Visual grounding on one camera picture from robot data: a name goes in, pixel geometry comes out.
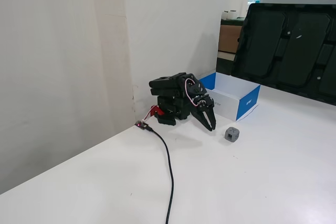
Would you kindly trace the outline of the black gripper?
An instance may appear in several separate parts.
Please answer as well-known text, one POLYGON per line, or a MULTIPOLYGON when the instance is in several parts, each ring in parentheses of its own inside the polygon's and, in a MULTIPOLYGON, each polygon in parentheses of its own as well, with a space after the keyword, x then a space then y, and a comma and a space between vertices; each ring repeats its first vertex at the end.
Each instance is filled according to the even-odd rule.
POLYGON ((216 129, 216 118, 214 113, 214 100, 208 93, 190 94, 190 112, 207 130, 216 129))

